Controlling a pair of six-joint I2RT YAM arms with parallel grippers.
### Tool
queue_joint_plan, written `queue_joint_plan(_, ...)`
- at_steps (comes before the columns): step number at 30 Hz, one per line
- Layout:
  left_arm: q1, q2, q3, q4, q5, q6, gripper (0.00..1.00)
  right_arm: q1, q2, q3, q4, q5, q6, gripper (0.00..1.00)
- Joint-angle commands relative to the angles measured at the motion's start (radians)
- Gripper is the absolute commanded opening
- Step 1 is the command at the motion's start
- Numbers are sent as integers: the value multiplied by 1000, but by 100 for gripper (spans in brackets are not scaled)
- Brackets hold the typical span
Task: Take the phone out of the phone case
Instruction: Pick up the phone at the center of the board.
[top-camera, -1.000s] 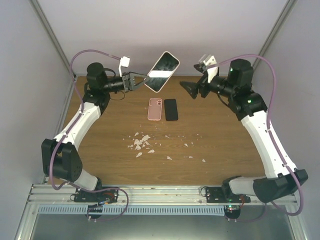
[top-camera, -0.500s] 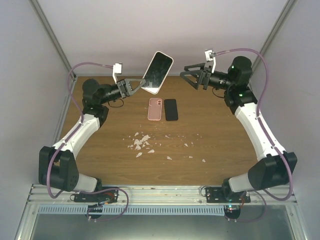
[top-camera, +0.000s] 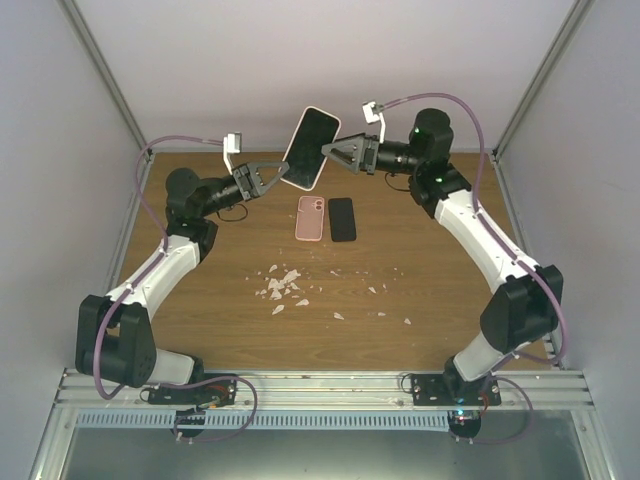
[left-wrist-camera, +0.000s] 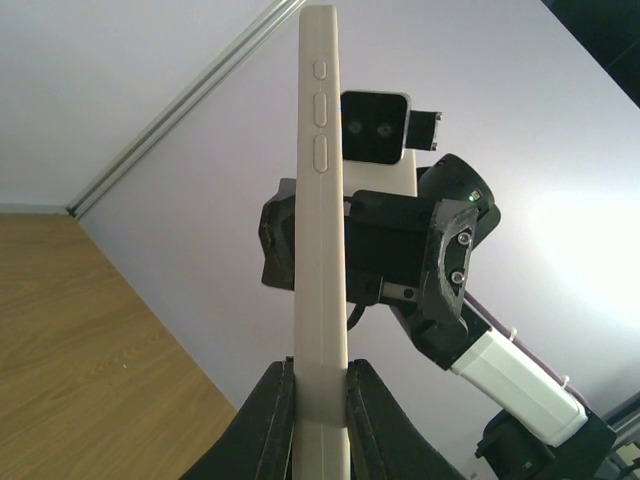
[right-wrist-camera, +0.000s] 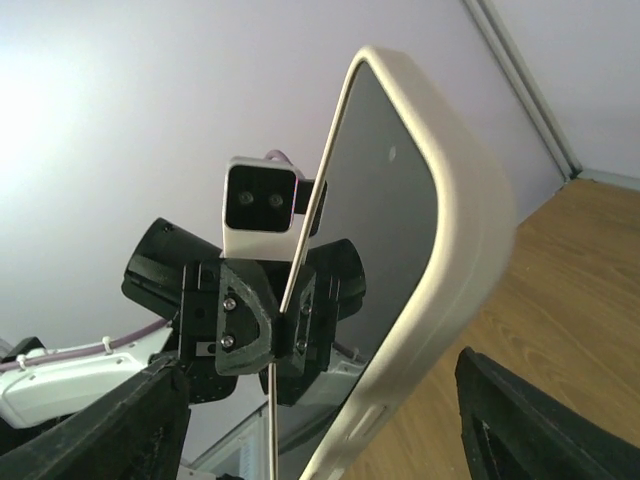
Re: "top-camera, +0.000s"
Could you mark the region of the black phone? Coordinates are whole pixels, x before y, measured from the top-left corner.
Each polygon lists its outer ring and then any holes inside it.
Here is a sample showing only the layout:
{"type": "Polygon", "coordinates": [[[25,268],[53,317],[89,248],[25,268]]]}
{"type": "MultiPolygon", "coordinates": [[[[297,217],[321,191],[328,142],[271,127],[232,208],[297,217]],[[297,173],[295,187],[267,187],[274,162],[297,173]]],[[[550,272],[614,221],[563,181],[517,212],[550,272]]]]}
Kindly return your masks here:
{"type": "Polygon", "coordinates": [[[304,109],[283,161],[289,166],[281,180],[303,191],[312,191],[324,169],[326,156],[322,147],[332,143],[341,128],[341,121],[315,106],[304,109]]]}
{"type": "Polygon", "coordinates": [[[357,239],[354,206],[351,198],[331,198],[328,201],[329,224],[333,242],[353,242],[357,239]]]}

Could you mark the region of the pink phone case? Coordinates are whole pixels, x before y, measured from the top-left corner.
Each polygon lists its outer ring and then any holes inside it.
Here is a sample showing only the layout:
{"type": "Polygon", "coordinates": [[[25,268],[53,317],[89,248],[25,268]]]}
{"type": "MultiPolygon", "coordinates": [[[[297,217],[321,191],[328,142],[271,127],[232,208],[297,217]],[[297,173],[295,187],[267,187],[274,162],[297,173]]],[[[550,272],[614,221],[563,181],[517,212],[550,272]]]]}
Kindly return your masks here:
{"type": "Polygon", "coordinates": [[[299,198],[294,230],[296,240],[318,242],[322,239],[325,206],[323,197],[301,196],[299,198]]]}

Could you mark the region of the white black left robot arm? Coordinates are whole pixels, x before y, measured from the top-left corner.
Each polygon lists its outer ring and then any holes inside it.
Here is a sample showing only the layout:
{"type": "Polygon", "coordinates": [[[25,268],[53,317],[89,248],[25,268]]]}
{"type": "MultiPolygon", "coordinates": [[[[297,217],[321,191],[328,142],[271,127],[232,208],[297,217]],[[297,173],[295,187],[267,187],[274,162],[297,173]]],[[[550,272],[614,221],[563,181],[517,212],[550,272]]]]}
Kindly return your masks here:
{"type": "Polygon", "coordinates": [[[287,172],[285,162],[241,164],[221,178],[179,168],[166,179],[163,235],[155,252],[121,285],[89,295],[79,307],[75,365],[92,376],[104,399],[105,382],[123,387],[166,384],[185,404],[203,398],[205,378],[196,359],[157,348],[151,322],[171,291],[211,252],[218,226],[210,215],[266,194],[287,172]]]}

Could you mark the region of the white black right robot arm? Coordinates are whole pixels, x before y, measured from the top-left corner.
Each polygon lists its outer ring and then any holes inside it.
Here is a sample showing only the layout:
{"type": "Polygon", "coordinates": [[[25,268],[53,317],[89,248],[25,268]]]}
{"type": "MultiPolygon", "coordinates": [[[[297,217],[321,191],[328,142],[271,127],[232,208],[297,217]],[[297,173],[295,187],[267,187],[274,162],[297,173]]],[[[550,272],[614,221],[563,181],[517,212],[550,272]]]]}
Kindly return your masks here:
{"type": "Polygon", "coordinates": [[[563,276],[521,250],[480,204],[477,192],[450,160],[454,139],[449,116],[424,109],[405,143],[358,134],[323,145],[323,154],[353,173],[377,171],[408,178],[414,202],[462,246],[486,280],[492,297],[480,332],[447,361],[443,393],[464,405],[498,365],[555,330],[564,332],[563,276]]]}

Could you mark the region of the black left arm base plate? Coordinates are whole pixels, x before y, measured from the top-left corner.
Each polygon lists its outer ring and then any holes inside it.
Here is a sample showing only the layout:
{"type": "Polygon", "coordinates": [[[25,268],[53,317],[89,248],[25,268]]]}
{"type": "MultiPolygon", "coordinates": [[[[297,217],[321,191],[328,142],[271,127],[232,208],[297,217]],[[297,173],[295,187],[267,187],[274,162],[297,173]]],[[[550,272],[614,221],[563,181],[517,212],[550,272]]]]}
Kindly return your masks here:
{"type": "Polygon", "coordinates": [[[204,373],[197,387],[147,387],[140,399],[150,405],[182,405],[196,408],[215,408],[233,405],[238,376],[236,374],[204,373]]]}

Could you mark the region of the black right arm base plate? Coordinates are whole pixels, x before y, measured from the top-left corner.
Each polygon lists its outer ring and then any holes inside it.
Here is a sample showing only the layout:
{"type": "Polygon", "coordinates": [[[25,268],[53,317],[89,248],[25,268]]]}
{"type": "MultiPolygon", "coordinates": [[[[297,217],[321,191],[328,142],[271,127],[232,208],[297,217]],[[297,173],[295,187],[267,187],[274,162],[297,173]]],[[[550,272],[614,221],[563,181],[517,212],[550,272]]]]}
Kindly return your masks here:
{"type": "Polygon", "coordinates": [[[502,403],[497,382],[486,378],[454,380],[450,386],[443,373],[408,373],[401,377],[400,388],[412,396],[414,406],[481,407],[502,403]]]}

